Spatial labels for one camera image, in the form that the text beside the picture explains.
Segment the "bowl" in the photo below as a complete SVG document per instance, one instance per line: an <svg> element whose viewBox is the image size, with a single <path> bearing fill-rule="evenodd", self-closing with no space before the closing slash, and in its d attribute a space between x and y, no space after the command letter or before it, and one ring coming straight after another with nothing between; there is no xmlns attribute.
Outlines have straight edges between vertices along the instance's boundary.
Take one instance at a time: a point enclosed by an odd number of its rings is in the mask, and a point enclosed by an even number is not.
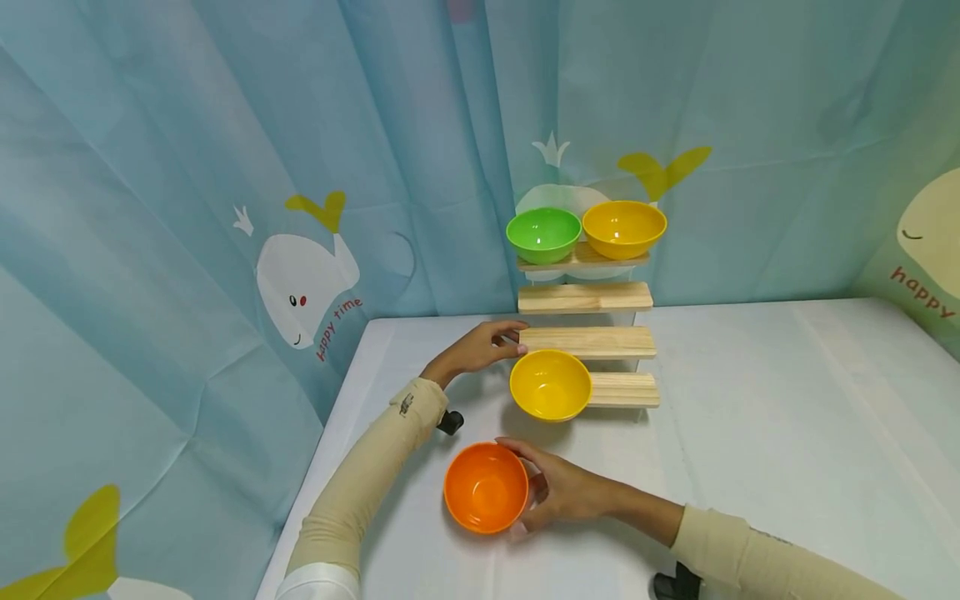
<svg viewBox="0 0 960 600"><path fill-rule="evenodd" d="M610 260L630 260L653 248L666 231L666 215L634 200L600 203L584 213L590 246Z"/></svg>
<svg viewBox="0 0 960 600"><path fill-rule="evenodd" d="M537 350L516 361L510 393L517 406L540 420L571 420L587 408L593 383L587 367L572 354Z"/></svg>
<svg viewBox="0 0 960 600"><path fill-rule="evenodd" d="M516 254L535 265L566 258L583 232L580 219L568 210L545 206L521 212L507 224L507 239Z"/></svg>
<svg viewBox="0 0 960 600"><path fill-rule="evenodd" d="M500 444L467 446L446 469L446 509L473 533L490 535L510 528L526 508L529 493L526 469Z"/></svg>

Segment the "arm sleeve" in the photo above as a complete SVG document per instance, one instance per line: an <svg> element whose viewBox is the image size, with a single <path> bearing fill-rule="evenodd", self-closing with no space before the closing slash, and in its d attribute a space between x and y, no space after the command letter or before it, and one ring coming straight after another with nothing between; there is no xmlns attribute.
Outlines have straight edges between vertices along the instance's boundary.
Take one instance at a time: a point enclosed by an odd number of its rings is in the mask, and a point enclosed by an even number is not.
<svg viewBox="0 0 960 600"><path fill-rule="evenodd" d="M716 511L687 506L671 550L709 585L744 597L901 600L840 564Z"/></svg>
<svg viewBox="0 0 960 600"><path fill-rule="evenodd" d="M446 410L444 391L414 379L357 440L303 520L287 575L315 563L333 564L360 579L360 542L380 503L414 450Z"/></svg>

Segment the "hand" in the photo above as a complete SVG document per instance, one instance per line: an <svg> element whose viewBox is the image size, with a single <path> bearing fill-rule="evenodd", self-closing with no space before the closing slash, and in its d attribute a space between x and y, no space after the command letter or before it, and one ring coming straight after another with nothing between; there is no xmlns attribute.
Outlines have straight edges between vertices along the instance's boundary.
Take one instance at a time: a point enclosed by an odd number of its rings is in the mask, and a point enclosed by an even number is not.
<svg viewBox="0 0 960 600"><path fill-rule="evenodd" d="M540 470L540 474L530 480L537 506L520 517L524 533L538 531L555 520L598 518L610 509L614 488L621 484L526 442L510 438L497 438L496 442Z"/></svg>
<svg viewBox="0 0 960 600"><path fill-rule="evenodd" d="M519 331L528 326L523 321L480 323L430 361L420 377L436 381L445 389L461 373L480 371L505 358L522 356L527 347L519 343Z"/></svg>

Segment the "white table surface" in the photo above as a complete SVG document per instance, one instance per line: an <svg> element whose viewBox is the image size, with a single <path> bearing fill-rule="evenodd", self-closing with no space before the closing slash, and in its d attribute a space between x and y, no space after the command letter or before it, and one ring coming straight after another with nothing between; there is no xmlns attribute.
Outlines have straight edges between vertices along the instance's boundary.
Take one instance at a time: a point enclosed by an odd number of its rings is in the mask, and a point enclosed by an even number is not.
<svg viewBox="0 0 960 600"><path fill-rule="evenodd" d="M300 521L350 446L426 361L484 319L368 325L257 600L274 597ZM960 364L909 319L877 300L817 300L655 308L636 322L659 353L639 365L660 385L648 414L532 420L510 399L509 365L450 386L466 424L453 438L437 432L387 498L365 540L364 598L636 600L657 570L672 570L665 551L612 522L520 544L460 529L443 505L446 466L498 435L744 516L907 598L960 597Z"/></svg>

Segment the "wooden plank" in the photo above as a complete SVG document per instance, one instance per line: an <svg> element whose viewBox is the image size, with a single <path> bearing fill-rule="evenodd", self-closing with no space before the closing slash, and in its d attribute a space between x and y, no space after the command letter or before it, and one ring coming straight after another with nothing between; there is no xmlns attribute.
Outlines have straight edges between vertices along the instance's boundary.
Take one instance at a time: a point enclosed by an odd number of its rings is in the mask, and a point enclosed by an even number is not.
<svg viewBox="0 0 960 600"><path fill-rule="evenodd" d="M653 336L646 327L531 327L520 331L531 351L553 348L581 360L653 358Z"/></svg>
<svg viewBox="0 0 960 600"><path fill-rule="evenodd" d="M643 281L567 283L522 287L516 305L522 315L571 315L649 310L654 299Z"/></svg>
<svg viewBox="0 0 960 600"><path fill-rule="evenodd" d="M657 408L660 390L654 376L644 372L592 372L593 396L589 406L596 408Z"/></svg>
<svg viewBox="0 0 960 600"><path fill-rule="evenodd" d="M610 260L606 256L598 254L589 242L577 242L567 258L552 265L535 265L522 258L517 258L516 267L521 271L554 271L557 269L589 269L591 267L635 267L642 265L650 260L650 254L644 253L637 258L630 260Z"/></svg>

